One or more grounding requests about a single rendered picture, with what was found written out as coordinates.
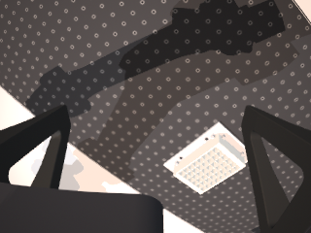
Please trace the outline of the white grid rack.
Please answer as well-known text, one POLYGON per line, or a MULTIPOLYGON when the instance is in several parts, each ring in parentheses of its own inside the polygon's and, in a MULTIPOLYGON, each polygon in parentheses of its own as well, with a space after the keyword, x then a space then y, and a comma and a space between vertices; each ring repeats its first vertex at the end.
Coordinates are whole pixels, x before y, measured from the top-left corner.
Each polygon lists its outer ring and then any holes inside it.
POLYGON ((201 194, 245 166, 244 156, 217 134, 175 165, 174 176, 201 194))

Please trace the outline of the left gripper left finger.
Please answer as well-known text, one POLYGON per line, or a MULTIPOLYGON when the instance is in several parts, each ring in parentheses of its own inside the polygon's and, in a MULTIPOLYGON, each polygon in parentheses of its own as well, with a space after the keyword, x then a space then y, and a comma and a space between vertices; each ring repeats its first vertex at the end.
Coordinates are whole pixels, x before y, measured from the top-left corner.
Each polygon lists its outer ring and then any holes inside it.
POLYGON ((71 122, 66 105, 0 130, 0 183, 10 183, 10 169, 51 137, 31 186, 59 188, 71 122))

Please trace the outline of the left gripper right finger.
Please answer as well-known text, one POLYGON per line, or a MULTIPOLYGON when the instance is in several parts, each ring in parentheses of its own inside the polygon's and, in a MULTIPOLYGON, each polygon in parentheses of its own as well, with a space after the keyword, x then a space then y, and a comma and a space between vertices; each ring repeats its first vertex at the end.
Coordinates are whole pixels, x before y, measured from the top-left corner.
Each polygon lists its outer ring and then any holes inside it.
POLYGON ((303 233, 311 224, 311 130, 251 105, 245 108, 241 129, 260 233, 303 233), (271 167, 261 137, 303 171, 303 183, 291 203, 271 167))

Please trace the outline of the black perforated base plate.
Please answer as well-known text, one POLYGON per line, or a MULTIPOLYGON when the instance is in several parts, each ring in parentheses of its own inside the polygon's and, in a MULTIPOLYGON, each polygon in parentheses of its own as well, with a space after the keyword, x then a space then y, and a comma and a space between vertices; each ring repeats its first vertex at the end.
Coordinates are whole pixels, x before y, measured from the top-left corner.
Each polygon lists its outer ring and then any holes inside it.
POLYGON ((311 21, 294 0, 0 0, 0 87, 203 233, 260 233, 248 162, 200 194, 164 163, 252 105, 311 130, 311 21))

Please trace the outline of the grey rectangular metal plate with slots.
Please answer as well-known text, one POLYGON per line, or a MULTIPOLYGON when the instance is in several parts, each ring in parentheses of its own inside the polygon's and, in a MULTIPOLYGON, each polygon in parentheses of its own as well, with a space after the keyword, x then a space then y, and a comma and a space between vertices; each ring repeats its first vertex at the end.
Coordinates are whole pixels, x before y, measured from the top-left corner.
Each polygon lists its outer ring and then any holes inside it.
POLYGON ((212 126, 209 130, 207 130, 205 133, 203 133, 200 137, 198 137, 196 140, 194 140, 192 143, 186 146, 183 150, 181 150, 176 155, 174 155, 172 158, 167 160, 164 163, 164 166, 170 169, 172 172, 174 172, 175 165, 179 165, 180 161, 182 161, 187 156, 189 156, 191 153, 199 149, 209 140, 215 139, 215 136, 217 134, 220 134, 222 136, 222 139, 226 139, 234 148, 236 148, 240 152, 240 155, 244 156, 245 163, 248 162, 246 158, 246 151, 245 151, 244 144, 241 143, 220 122, 218 122, 214 126, 212 126))

